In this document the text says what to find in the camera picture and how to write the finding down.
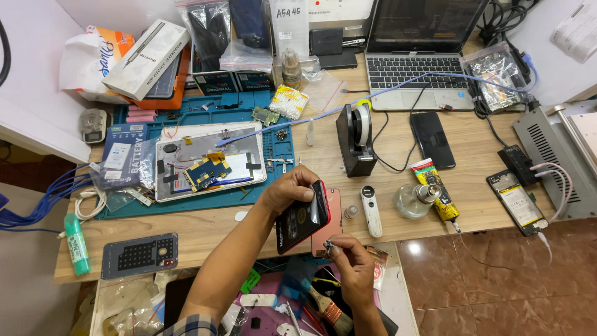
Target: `charger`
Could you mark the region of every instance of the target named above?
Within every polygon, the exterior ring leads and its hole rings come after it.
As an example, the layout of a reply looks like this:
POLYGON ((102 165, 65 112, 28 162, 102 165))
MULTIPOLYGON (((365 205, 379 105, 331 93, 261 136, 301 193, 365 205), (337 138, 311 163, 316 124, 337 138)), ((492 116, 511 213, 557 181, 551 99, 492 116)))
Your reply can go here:
POLYGON ((535 177, 535 172, 531 171, 533 161, 522 152, 518 145, 506 146, 497 152, 497 155, 500 156, 506 167, 516 176, 523 187, 528 187, 543 180, 541 177, 535 177))

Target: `ventilation grille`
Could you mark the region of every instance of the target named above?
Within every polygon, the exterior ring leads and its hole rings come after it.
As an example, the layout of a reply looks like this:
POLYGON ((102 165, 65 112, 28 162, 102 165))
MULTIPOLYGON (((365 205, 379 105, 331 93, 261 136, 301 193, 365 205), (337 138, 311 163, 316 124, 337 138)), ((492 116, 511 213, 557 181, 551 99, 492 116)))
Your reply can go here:
MULTIPOLYGON (((541 154, 541 158, 543 159, 543 162, 551 162, 551 163, 555 163, 555 164, 559 165, 560 162, 559 162, 558 158, 556 157, 556 154, 553 152, 552 147, 547 142, 547 139, 545 138, 545 135, 543 134, 543 131, 538 126, 538 124, 535 124, 535 125, 527 128, 527 130, 528 130, 528 134, 531 136, 531 139, 535 143, 535 147, 539 151, 539 154, 541 154)), ((564 182, 562 181, 562 178, 557 173, 551 173, 551 175, 553 177, 553 180, 558 185, 558 188, 560 189, 560 191, 562 191, 562 187, 564 186, 564 182)), ((568 194, 568 191, 570 190, 570 182, 568 180, 568 177, 565 174, 564 174, 564 178, 566 179, 566 194, 568 194)), ((580 197, 576 194, 576 190, 573 188, 572 194, 570 195, 570 199, 568 200, 568 203, 575 203, 575 202, 580 202, 580 197)))

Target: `laptop screen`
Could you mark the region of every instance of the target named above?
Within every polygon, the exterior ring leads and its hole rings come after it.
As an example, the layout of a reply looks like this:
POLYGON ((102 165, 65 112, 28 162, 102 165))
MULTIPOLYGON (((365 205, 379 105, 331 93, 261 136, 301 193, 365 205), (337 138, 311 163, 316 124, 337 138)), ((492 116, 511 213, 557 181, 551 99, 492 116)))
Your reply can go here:
POLYGON ((379 0, 368 53, 458 53, 489 0, 379 0))

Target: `metal power supply unit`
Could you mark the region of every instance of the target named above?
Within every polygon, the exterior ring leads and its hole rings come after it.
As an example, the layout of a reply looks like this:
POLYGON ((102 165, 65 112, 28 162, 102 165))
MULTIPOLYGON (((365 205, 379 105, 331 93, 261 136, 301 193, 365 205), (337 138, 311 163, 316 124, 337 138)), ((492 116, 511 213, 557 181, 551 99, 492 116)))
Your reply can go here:
MULTIPOLYGON (((561 219, 579 219, 597 215, 595 152, 586 142, 586 137, 590 136, 591 132, 579 131, 582 122, 597 120, 596 108, 597 100, 540 106, 525 113, 513 124, 533 164, 555 163, 562 166, 570 175, 574 184, 572 195, 564 205, 559 216, 561 219)), ((542 167, 538 171, 543 172, 552 168, 542 167)), ((568 192, 570 183, 568 181, 566 183, 566 192, 568 192)), ((552 203, 558 207, 562 202, 562 179, 552 173, 551 176, 543 177, 543 185, 552 203)))

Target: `tape dispenser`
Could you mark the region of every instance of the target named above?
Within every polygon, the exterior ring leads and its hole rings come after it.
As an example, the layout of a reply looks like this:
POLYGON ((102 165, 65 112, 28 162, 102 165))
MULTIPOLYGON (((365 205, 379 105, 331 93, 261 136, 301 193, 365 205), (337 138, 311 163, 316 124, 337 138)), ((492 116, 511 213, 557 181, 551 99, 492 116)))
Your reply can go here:
POLYGON ((336 119, 336 130, 346 176, 370 176, 377 162, 377 155, 373 153, 371 145, 369 104, 357 105, 354 111, 350 104, 346 104, 336 119))

